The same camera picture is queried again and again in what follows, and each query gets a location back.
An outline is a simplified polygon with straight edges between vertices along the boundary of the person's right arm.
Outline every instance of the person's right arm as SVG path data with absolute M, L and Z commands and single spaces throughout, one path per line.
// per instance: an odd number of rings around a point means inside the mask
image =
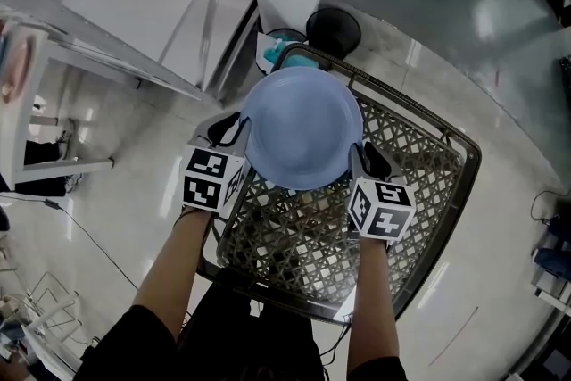
M 347 373 L 350 380 L 376 372 L 383 379 L 406 379 L 399 361 L 385 243 L 362 237 Z

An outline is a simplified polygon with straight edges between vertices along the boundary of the sneaker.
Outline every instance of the sneaker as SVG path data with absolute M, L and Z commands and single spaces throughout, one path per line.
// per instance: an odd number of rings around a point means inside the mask
M 65 194 L 71 194 L 75 191 L 81 181 L 83 180 L 83 173 L 78 175 L 71 175 L 70 177 L 65 177 Z
M 60 148 L 60 161 L 65 161 L 70 156 L 71 138 L 75 134 L 75 122 L 66 120 L 63 125 L 62 134 L 56 138 L 55 143 Z

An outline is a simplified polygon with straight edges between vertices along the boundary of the tile floor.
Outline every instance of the tile floor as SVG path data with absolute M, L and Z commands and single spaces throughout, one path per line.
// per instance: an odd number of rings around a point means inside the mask
M 543 189 L 561 190 L 560 183 L 527 135 L 472 81 L 389 24 L 354 13 L 364 35 L 348 61 L 465 130 L 483 152 L 459 224 L 398 322 L 403 364 L 409 379 L 498 379 L 550 314 L 529 284 L 530 253 L 544 233 L 529 207 Z M 178 214 L 183 146 L 217 110 L 162 87 L 128 90 L 56 66 L 39 96 L 45 113 L 81 120 L 79 153 L 115 159 L 113 170 L 85 176 L 75 193 L 57 200 L 139 284 Z M 41 141 L 56 135 L 57 128 L 30 131 Z M 133 286 L 63 212 L 2 197 L 0 204 L 12 222 L 10 247 L 23 284 L 33 286 L 50 271 L 81 297 L 75 312 L 83 327 L 75 338 L 104 335 L 129 307 Z M 551 206 L 540 200 L 535 213 L 548 216 Z M 208 285 L 196 279 L 190 311 Z M 340 330 L 315 322 L 319 347 L 328 349 Z M 347 347 L 345 339 L 329 367 L 332 380 L 344 379 Z M 81 345 L 72 349 L 80 353 Z

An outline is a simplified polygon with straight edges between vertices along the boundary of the person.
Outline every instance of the person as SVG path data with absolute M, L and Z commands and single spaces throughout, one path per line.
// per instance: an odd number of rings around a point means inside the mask
M 222 286 L 211 285 L 182 328 L 210 217 L 183 210 L 131 308 L 84 354 L 76 381 L 325 379 L 308 318 L 269 304 L 252 317 L 250 300 Z M 406 380 L 382 241 L 360 240 L 350 338 L 350 381 Z
M 74 132 L 75 123 L 72 120 L 67 120 L 62 134 L 53 143 L 27 141 L 24 165 L 66 160 L 70 154 L 70 141 Z M 0 175 L 0 193 L 16 192 L 39 197 L 64 197 L 77 188 L 82 178 L 81 175 L 72 175 L 69 177 L 39 179 L 38 181 L 17 183 L 14 189 L 11 189 L 4 181 L 2 175 Z

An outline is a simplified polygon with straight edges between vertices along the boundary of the woven rattan table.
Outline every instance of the woven rattan table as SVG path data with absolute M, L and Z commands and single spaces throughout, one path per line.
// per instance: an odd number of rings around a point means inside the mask
M 287 47 L 274 70 L 293 55 L 309 57 L 347 83 L 359 102 L 364 139 L 393 156 L 415 191 L 416 216 L 389 252 L 399 316 L 459 219 L 476 179 L 480 149 L 404 94 L 308 46 Z M 343 324 L 343 304 L 356 286 L 359 266 L 359 240 L 347 229 L 349 193 L 346 175 L 329 186 L 296 192 L 250 170 L 228 221 L 222 221 L 222 234 L 216 234 L 219 265 L 202 259 L 199 273 L 261 302 Z M 220 222 L 213 221 L 211 229 Z M 222 267 L 234 274 L 220 275 Z

